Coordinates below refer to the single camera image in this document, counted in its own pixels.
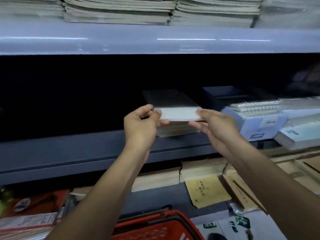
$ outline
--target forearm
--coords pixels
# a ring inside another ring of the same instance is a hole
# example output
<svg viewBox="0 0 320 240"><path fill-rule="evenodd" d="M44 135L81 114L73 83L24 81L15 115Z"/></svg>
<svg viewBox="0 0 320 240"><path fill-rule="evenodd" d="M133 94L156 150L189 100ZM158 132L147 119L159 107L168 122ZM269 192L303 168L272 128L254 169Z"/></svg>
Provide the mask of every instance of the forearm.
<svg viewBox="0 0 320 240"><path fill-rule="evenodd" d="M313 239L320 221L320 198L299 184L245 140L229 142L230 163L237 170L283 234Z"/></svg>
<svg viewBox="0 0 320 240"><path fill-rule="evenodd" d="M126 146L86 198L47 239L109 239L145 155L146 152Z"/></svg>

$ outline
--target right arm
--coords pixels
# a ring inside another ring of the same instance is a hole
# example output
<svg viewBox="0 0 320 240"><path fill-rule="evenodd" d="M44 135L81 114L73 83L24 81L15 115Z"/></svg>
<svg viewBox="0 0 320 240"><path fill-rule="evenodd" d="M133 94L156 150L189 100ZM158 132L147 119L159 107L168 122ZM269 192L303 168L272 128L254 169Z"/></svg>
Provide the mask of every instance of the right arm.
<svg viewBox="0 0 320 240"><path fill-rule="evenodd" d="M189 124L206 133L266 208L288 240L319 239L320 198L292 179L239 133L231 116L198 110L208 123Z"/></svg>

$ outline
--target green sticker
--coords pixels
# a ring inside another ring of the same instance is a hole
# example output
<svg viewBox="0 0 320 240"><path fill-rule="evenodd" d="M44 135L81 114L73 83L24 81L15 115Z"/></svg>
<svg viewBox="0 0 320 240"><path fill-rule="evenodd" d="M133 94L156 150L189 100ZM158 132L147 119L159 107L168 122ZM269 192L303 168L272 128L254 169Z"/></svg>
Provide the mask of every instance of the green sticker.
<svg viewBox="0 0 320 240"><path fill-rule="evenodd" d="M216 228L217 224L213 221L210 223L203 224L203 228Z"/></svg>
<svg viewBox="0 0 320 240"><path fill-rule="evenodd" d="M234 223L233 221L230 221L229 224L230 224L230 226L232 227L232 229L233 229L234 232L238 232L238 230L237 230L237 228L236 228L236 225L235 225L235 223Z"/></svg>
<svg viewBox="0 0 320 240"><path fill-rule="evenodd" d="M237 224L245 227L246 229L250 229L250 220L243 216L235 216Z"/></svg>

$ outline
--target right hand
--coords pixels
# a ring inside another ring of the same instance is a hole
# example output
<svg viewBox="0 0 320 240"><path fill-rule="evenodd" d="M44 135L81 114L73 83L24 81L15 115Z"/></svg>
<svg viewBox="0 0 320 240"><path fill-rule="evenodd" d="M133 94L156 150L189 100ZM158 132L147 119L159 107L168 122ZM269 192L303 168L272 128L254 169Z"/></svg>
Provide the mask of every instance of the right hand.
<svg viewBox="0 0 320 240"><path fill-rule="evenodd" d="M205 133L214 149L223 157L233 157L228 148L239 140L245 140L233 117L210 109L198 109L197 114L206 122L189 121L189 125Z"/></svg>

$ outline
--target left arm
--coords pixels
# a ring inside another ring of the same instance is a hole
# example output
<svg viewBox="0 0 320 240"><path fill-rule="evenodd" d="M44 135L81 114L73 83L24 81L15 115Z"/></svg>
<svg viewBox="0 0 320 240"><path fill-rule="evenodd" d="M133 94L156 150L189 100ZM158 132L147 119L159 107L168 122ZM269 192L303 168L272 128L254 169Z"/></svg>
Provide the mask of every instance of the left arm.
<svg viewBox="0 0 320 240"><path fill-rule="evenodd" d="M46 240L106 240L118 221L126 196L146 162L161 111L148 104L124 118L126 144L110 168L102 175L85 199L47 236Z"/></svg>

